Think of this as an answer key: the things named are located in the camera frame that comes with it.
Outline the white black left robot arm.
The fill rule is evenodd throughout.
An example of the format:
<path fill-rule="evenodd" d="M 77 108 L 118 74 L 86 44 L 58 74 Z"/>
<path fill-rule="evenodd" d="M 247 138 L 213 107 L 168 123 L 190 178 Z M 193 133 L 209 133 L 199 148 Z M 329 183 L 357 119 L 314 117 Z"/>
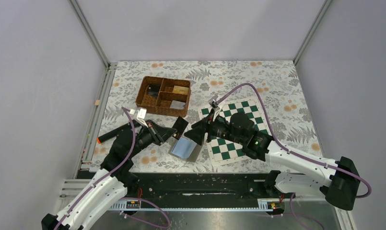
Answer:
<path fill-rule="evenodd" d="M 177 129 L 164 127 L 152 120 L 146 126 L 135 120 L 98 138 L 104 142 L 114 139 L 109 154 L 99 170 L 79 194 L 57 214 L 46 214 L 44 230 L 89 230 L 119 199 L 138 192 L 138 178 L 130 172 L 132 157 L 150 146 L 162 145 Z"/>

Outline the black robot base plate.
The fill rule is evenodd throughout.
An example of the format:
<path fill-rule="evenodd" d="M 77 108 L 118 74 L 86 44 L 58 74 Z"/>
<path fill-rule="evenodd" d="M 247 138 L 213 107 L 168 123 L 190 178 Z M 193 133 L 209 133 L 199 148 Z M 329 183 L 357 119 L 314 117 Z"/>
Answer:
<path fill-rule="evenodd" d="M 281 202 L 282 193 L 267 173 L 136 173 L 137 180 L 114 208 L 147 210 L 150 201 L 163 210 L 261 209 L 263 199 Z"/>

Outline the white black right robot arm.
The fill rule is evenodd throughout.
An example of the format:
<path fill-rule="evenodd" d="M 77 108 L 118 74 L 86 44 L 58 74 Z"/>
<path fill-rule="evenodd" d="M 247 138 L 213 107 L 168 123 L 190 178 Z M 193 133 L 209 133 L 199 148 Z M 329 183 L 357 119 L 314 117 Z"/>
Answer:
<path fill-rule="evenodd" d="M 194 123 L 185 136 L 199 145 L 205 138 L 222 138 L 240 144 L 242 152 L 251 159 L 280 164 L 298 172 L 270 172 L 264 185 L 265 193 L 270 197 L 281 193 L 303 193 L 322 196 L 343 210 L 354 208 L 361 179 L 351 159 L 341 157 L 336 161 L 291 150 L 273 136 L 257 130 L 255 123 L 243 112 L 233 114 L 230 121 L 210 113 Z"/>

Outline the silver metal card holder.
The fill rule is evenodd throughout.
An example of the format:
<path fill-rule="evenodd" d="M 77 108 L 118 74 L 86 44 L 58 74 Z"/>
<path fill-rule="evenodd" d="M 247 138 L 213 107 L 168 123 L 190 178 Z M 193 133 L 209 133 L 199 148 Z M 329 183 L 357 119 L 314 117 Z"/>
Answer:
<path fill-rule="evenodd" d="M 201 145 L 198 145 L 188 138 L 181 137 L 180 139 L 173 139 L 169 154 L 187 162 L 195 162 L 198 159 L 201 149 Z"/>

